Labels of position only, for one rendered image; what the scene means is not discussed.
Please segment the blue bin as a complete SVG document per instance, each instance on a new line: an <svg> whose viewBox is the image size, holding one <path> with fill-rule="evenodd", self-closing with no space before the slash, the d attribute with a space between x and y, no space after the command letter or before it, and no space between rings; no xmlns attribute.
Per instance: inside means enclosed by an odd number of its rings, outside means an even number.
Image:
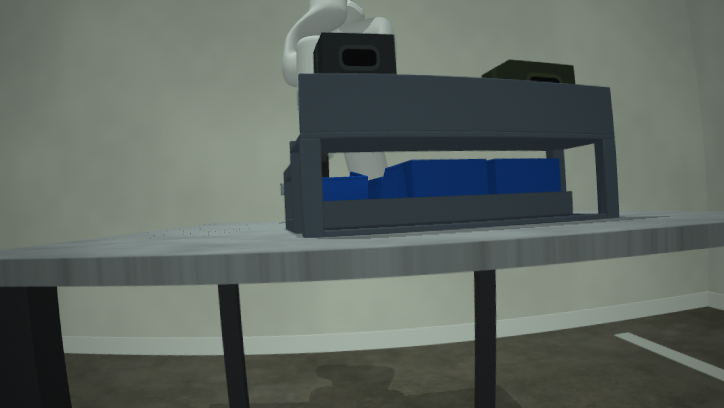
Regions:
<svg viewBox="0 0 724 408"><path fill-rule="evenodd" d="M409 160L385 168L378 199L488 194L486 159Z"/></svg>
<svg viewBox="0 0 724 408"><path fill-rule="evenodd" d="M368 180L368 199L378 199L383 177Z"/></svg>
<svg viewBox="0 0 724 408"><path fill-rule="evenodd" d="M487 160L488 194L561 192L559 158Z"/></svg>
<svg viewBox="0 0 724 408"><path fill-rule="evenodd" d="M322 178L322 187L323 201L368 199L368 176L359 173L350 172L349 177Z"/></svg>

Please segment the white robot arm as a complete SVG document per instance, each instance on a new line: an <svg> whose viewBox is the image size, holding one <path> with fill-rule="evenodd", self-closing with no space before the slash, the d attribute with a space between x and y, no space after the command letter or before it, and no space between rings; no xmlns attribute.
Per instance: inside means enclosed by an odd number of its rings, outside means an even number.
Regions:
<svg viewBox="0 0 724 408"><path fill-rule="evenodd" d="M365 19L363 9L352 0L310 0L309 12L288 33L283 52L283 77L288 85L297 87L297 106L298 74L313 73L313 52L322 32L395 36L387 19ZM383 177L388 167L384 152L353 152L344 156L349 175L359 173L368 176L368 180Z"/></svg>

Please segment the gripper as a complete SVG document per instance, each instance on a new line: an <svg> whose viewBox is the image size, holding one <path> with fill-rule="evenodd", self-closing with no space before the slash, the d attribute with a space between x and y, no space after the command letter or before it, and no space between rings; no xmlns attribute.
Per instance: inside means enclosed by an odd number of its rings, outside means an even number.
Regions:
<svg viewBox="0 0 724 408"><path fill-rule="evenodd" d="M299 105L297 106L297 110L299 111ZM321 153L322 177L329 177L329 160L333 155L334 153ZM330 156L332 157L330 158Z"/></svg>

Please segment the dark grey shelf rack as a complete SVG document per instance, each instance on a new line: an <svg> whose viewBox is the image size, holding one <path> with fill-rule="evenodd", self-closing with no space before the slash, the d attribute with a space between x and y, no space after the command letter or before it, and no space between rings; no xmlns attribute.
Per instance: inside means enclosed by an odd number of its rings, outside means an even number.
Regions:
<svg viewBox="0 0 724 408"><path fill-rule="evenodd" d="M286 229L304 238L619 218L610 87L301 73L298 92L300 135L290 141L290 165L280 185ZM573 215L564 149L589 144L595 148L598 214L506 220ZM560 158L561 192L323 201L321 153L406 151L546 151L546 158Z"/></svg>

